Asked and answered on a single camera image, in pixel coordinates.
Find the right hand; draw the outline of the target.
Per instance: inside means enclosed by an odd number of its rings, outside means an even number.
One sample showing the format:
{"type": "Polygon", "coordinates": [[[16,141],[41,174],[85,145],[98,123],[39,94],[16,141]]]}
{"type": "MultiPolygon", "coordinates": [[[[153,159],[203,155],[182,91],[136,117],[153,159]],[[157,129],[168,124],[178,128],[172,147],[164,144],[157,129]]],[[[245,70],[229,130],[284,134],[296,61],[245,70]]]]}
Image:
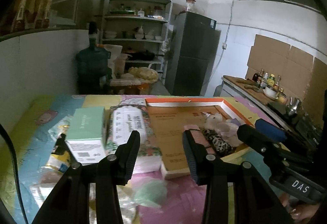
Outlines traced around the right hand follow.
{"type": "MultiPolygon", "coordinates": [[[[284,207],[290,206],[290,194],[282,193],[279,197],[279,200],[284,207]]],[[[294,223],[309,223],[319,208],[320,204],[301,204],[292,207],[289,214],[291,215],[294,223]]]]}

